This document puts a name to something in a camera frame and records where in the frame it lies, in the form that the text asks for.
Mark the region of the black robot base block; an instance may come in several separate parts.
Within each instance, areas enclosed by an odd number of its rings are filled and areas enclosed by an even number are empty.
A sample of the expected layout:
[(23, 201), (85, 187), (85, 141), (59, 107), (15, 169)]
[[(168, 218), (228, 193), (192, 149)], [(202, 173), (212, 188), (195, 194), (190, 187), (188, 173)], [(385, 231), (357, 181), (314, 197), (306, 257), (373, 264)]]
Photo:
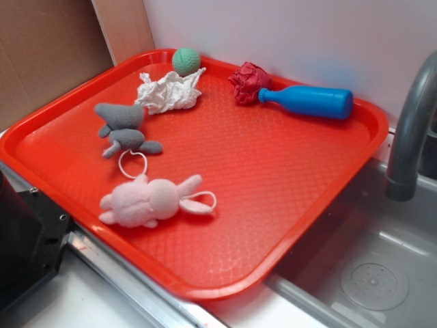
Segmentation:
[(56, 276), (70, 214), (41, 191), (15, 191), (1, 174), (1, 314)]

